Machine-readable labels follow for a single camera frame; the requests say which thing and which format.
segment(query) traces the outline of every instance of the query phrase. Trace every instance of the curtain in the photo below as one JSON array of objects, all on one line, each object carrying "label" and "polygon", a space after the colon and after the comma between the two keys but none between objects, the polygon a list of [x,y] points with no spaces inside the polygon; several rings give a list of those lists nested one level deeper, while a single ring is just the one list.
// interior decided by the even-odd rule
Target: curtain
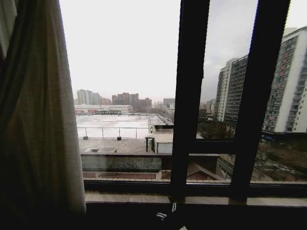
[{"label": "curtain", "polygon": [[19,1],[0,74],[0,202],[7,215],[85,213],[57,0]]}]

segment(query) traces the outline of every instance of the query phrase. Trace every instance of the sky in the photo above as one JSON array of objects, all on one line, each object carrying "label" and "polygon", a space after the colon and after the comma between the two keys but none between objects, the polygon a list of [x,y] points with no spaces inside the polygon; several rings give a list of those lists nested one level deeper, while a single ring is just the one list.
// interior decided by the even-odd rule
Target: sky
[{"label": "sky", "polygon": [[[71,84],[111,99],[153,102],[176,91],[180,0],[60,0]],[[201,101],[216,97],[226,61],[248,54],[256,0],[211,0]],[[286,27],[307,25],[306,0],[292,0]]]}]

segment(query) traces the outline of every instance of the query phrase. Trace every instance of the building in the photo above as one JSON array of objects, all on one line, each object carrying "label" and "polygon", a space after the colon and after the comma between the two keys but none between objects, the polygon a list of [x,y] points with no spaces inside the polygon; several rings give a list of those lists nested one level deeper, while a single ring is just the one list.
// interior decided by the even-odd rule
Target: building
[{"label": "building", "polygon": [[112,101],[108,98],[100,97],[100,103],[101,104],[112,104]]},{"label": "building", "polygon": [[129,94],[128,92],[124,92],[121,94],[117,94],[112,96],[112,104],[113,105],[131,105],[134,111],[137,112],[146,112],[152,109],[152,100],[149,98],[139,99],[139,94]]},{"label": "building", "polygon": [[127,114],[131,113],[133,108],[131,105],[89,105],[76,104],[75,112],[77,115],[86,114]]},{"label": "building", "polygon": [[282,39],[263,130],[307,132],[307,27]]},{"label": "building", "polygon": [[163,104],[175,104],[174,98],[163,98]]},{"label": "building", "polygon": [[215,104],[215,99],[206,102],[205,108],[207,109],[207,113],[214,114],[214,104]]},{"label": "building", "polygon": [[247,62],[248,55],[232,63],[228,85],[226,110],[223,120],[224,122],[236,124],[241,103]]},{"label": "building", "polygon": [[92,93],[93,104],[100,104],[100,95],[97,92]]},{"label": "building", "polygon": [[153,106],[155,109],[162,109],[162,102],[155,102]]},{"label": "building", "polygon": [[78,90],[78,104],[100,104],[100,95],[89,90]]},{"label": "building", "polygon": [[219,74],[215,103],[215,119],[218,121],[224,121],[231,67],[232,63],[236,60],[238,58],[227,61],[226,66],[221,69]]},{"label": "building", "polygon": [[211,100],[211,108],[210,108],[211,114],[214,114],[214,109],[215,109],[215,99],[212,99]]}]

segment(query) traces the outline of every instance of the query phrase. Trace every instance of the apartment building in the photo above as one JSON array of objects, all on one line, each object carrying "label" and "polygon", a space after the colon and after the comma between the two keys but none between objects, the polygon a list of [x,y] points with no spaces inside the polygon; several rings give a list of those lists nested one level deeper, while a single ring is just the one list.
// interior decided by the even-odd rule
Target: apartment building
[{"label": "apartment building", "polygon": [[207,113],[214,114],[214,107],[215,107],[215,99],[211,99],[206,102]]},{"label": "apartment building", "polygon": [[139,94],[129,94],[128,92],[124,92],[121,94],[117,94],[112,96],[112,104],[114,105],[132,105],[134,111],[147,111],[152,108],[152,100],[149,98],[139,99]]},{"label": "apartment building", "polygon": [[263,129],[307,132],[307,27],[282,39]]},{"label": "apartment building", "polygon": [[78,104],[100,104],[100,95],[89,90],[78,90]]},{"label": "apartment building", "polygon": [[236,124],[238,119],[247,63],[248,55],[232,63],[224,122]]},{"label": "apartment building", "polygon": [[232,63],[236,60],[238,60],[238,58],[227,61],[226,66],[221,69],[219,74],[215,102],[215,119],[218,121],[224,121],[231,68]]},{"label": "apartment building", "polygon": [[163,98],[163,104],[175,104],[174,98]]}]

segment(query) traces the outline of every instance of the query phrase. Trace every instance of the metal railing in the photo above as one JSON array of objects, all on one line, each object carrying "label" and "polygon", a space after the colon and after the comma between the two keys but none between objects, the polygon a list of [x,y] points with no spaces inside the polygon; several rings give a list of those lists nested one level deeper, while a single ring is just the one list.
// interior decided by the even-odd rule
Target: metal railing
[{"label": "metal railing", "polygon": [[77,129],[78,137],[80,138],[102,139],[114,139],[117,137],[124,139],[143,139],[151,130],[150,127],[77,127]]}]

